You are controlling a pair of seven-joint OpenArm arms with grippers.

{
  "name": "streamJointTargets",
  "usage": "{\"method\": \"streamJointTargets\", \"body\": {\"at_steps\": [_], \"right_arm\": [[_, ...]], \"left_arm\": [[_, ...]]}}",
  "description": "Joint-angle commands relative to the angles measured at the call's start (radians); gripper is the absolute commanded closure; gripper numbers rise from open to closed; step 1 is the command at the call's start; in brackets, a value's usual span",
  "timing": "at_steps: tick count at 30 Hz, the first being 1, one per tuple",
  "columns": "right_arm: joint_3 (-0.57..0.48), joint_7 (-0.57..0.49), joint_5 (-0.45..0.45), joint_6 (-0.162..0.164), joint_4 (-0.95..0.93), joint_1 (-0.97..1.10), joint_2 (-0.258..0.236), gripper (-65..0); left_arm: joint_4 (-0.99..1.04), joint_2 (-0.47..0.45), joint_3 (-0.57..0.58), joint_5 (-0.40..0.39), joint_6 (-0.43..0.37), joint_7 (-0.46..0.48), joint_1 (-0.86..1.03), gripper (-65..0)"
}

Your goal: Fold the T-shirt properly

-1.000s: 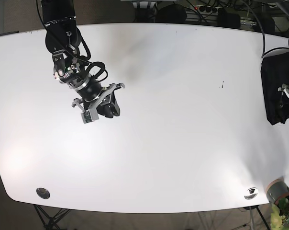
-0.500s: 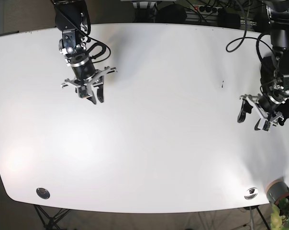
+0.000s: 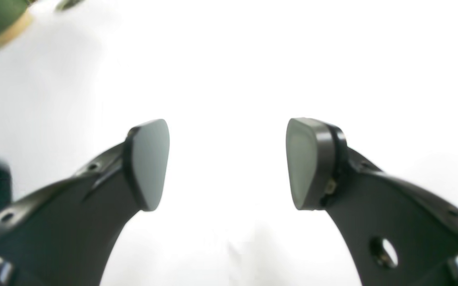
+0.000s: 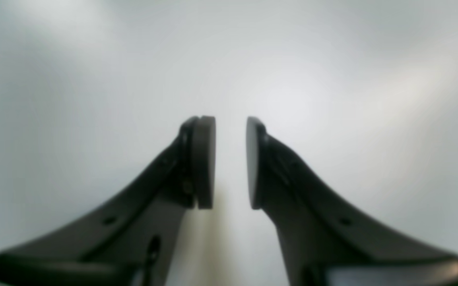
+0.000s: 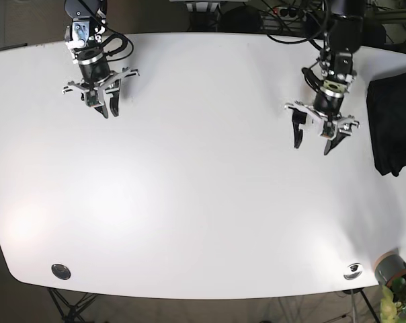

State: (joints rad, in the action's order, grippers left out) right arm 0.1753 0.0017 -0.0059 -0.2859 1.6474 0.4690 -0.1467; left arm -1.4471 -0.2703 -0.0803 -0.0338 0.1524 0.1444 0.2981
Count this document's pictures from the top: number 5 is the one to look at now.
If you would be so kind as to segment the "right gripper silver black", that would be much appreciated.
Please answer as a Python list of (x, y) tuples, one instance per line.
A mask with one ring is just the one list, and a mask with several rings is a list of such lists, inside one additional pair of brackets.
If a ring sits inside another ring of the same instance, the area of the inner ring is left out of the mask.
[(81, 100), (89, 108), (94, 108), (97, 112), (108, 118), (108, 109), (114, 117), (119, 116), (120, 85), (122, 80), (127, 77), (137, 76), (138, 69), (125, 67), (121, 72), (115, 72), (110, 69), (106, 59), (86, 59), (77, 60), (82, 81), (76, 83), (68, 82), (64, 86), (62, 93), (66, 94), (72, 91), (81, 93)]

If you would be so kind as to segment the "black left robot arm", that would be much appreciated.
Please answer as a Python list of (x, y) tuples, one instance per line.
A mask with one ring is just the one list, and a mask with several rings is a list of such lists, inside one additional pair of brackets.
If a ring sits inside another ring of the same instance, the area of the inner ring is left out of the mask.
[(318, 49), (317, 64), (321, 68), (318, 78), (311, 67), (302, 68), (307, 85), (314, 90), (311, 104), (295, 101), (286, 104), (292, 111), (294, 148), (302, 143), (304, 126), (311, 122), (318, 135), (327, 140), (327, 155), (358, 128), (360, 122), (354, 116), (343, 116), (341, 105), (350, 85), (356, 78), (354, 54), (362, 45), (365, 1), (325, 1), (325, 17), (321, 26), (323, 46)]

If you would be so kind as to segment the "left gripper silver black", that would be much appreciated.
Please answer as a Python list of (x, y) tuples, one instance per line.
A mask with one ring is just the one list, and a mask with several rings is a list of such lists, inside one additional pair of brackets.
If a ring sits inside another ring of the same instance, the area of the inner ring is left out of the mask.
[(294, 134), (294, 148), (298, 149), (302, 143), (303, 130), (301, 125), (306, 124), (307, 116), (313, 121), (318, 129), (318, 134), (326, 139), (323, 155), (328, 155), (345, 138), (352, 134), (352, 128), (358, 128), (360, 123), (354, 116), (342, 116), (341, 104), (344, 99), (343, 92), (335, 92), (330, 89), (317, 91), (312, 104), (300, 101), (285, 103), (285, 109), (292, 110), (292, 126)]

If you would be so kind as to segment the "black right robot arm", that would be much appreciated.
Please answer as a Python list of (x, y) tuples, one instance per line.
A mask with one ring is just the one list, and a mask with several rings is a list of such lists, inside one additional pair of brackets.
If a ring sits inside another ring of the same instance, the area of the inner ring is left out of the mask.
[(137, 69), (124, 67), (120, 72), (111, 69), (110, 63), (127, 59), (130, 54), (113, 57), (130, 48), (132, 41), (110, 27), (106, 15), (107, 1), (65, 1), (64, 9), (71, 18), (65, 30), (65, 44), (74, 64), (79, 66), (82, 80), (68, 82), (63, 94), (78, 91), (81, 101), (104, 118), (119, 116), (119, 100), (122, 80), (138, 75)]

